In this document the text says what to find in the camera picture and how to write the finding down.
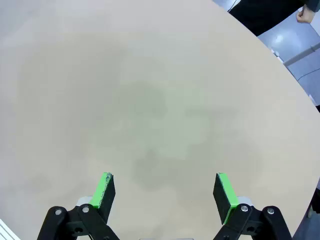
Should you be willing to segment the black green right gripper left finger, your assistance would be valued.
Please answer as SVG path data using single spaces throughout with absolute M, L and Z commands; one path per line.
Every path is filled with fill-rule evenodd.
M 79 236 L 88 236 L 91 240 L 117 240 L 119 237 L 107 225 L 115 195 L 114 175 L 104 172 L 88 203 L 71 210 L 62 206 L 51 207 L 37 238 L 76 240 Z

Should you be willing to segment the person's left hand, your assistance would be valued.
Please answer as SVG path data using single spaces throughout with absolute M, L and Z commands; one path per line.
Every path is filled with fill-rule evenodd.
M 306 5 L 296 14 L 296 20 L 298 23 L 310 24 L 315 17 L 315 12 L 309 9 Z

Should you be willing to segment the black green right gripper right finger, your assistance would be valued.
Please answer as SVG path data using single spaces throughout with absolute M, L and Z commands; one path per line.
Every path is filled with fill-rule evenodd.
M 292 239 L 280 209 L 271 205 L 258 210 L 239 200 L 227 174 L 216 174 L 213 197 L 222 224 L 215 240 L 237 240 L 242 235 L 253 240 Z

